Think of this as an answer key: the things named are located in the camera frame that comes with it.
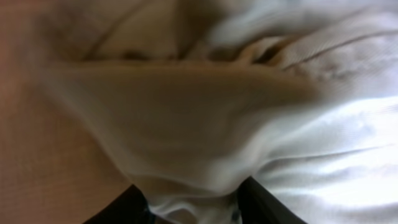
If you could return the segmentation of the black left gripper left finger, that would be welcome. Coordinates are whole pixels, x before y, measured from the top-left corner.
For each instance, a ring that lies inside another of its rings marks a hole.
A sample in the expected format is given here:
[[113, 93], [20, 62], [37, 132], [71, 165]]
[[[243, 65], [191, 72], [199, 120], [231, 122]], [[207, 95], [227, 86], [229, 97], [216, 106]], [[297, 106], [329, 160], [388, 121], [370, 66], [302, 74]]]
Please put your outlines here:
[[130, 186], [99, 213], [83, 224], [154, 224], [155, 215], [148, 207], [142, 192]]

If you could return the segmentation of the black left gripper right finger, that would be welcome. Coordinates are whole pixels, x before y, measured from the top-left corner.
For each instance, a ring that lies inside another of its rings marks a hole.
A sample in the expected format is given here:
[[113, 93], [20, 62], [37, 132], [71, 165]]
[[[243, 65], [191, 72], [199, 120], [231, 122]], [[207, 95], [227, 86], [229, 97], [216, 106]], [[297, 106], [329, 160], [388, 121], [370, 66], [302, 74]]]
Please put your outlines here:
[[243, 224], [306, 224], [252, 177], [238, 189]]

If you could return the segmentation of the beige cotton shorts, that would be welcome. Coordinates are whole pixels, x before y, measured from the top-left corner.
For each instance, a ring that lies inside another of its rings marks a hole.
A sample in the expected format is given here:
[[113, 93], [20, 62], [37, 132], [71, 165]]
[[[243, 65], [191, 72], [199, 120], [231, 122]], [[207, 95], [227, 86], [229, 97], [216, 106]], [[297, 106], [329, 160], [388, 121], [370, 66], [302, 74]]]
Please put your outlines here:
[[396, 1], [66, 1], [35, 76], [169, 223], [397, 222]]

